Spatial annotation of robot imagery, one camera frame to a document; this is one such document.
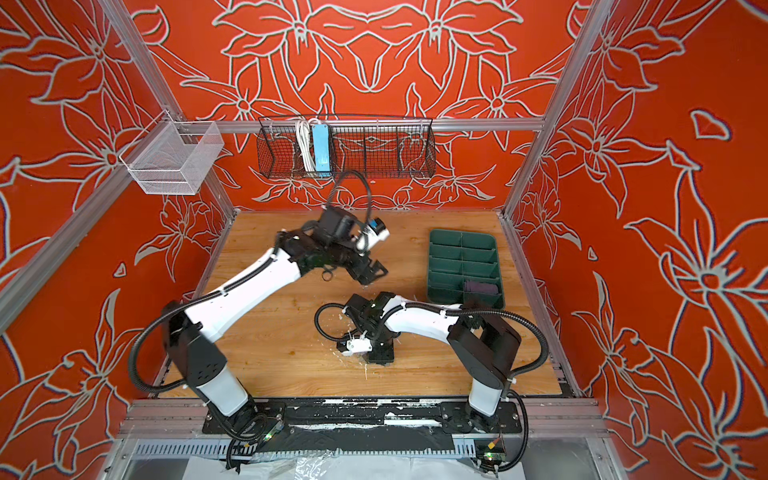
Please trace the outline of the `green divided tray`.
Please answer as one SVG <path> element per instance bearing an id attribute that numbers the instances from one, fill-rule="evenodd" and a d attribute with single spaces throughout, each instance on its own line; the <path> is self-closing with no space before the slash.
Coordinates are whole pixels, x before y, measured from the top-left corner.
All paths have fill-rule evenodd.
<path id="1" fill-rule="evenodd" d="M 498 295 L 466 293 L 466 280 L 495 283 Z M 433 229 L 429 234 L 426 295 L 440 304 L 505 307 L 496 239 L 486 233 Z"/>

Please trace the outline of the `purple sock with yellow cuff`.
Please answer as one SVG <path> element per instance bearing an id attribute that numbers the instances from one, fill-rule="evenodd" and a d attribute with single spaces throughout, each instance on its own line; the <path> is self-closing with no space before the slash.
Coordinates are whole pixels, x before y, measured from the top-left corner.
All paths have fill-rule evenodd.
<path id="1" fill-rule="evenodd" d="M 498 295 L 500 290 L 495 283 L 486 283 L 474 280 L 466 280 L 464 282 L 463 290 L 466 293 L 482 294 L 482 295 Z"/>

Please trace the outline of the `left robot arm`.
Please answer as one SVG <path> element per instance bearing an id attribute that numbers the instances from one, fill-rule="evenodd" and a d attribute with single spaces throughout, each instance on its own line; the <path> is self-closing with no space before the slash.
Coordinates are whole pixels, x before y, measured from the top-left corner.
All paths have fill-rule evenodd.
<path id="1" fill-rule="evenodd" d="M 178 308 L 163 328 L 164 347 L 182 380 L 227 420 L 246 411 L 250 396 L 228 367 L 216 342 L 245 314 L 308 272 L 339 267 L 362 285 L 387 270 L 370 250 L 389 237 L 379 219 L 356 237 L 324 237 L 318 230 L 280 232 L 276 245 L 205 299 Z"/>

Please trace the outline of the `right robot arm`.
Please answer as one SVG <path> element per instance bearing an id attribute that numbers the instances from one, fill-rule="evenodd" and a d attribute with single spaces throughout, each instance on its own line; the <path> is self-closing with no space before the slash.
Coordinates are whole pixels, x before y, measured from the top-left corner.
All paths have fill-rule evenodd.
<path id="1" fill-rule="evenodd" d="M 346 356 L 361 355 L 368 363 L 390 364 L 394 339 L 404 333 L 450 346 L 472 378 L 462 422 L 486 431 L 498 426 L 498 407 L 522 343 L 512 324 L 524 325 L 524 318 L 480 306 L 417 302 L 392 292 L 373 300 L 354 295 L 341 310 L 354 324 L 351 332 L 336 340 Z"/>

